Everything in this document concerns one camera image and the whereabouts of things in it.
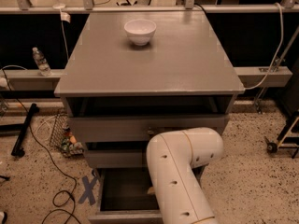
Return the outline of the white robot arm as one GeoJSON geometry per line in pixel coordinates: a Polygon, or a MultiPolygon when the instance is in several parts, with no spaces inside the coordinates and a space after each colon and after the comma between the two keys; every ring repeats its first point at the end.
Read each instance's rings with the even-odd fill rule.
{"type": "Polygon", "coordinates": [[[150,139],[147,164],[164,224],[219,224],[192,170],[220,159],[222,153],[222,138],[210,128],[150,139]]]}

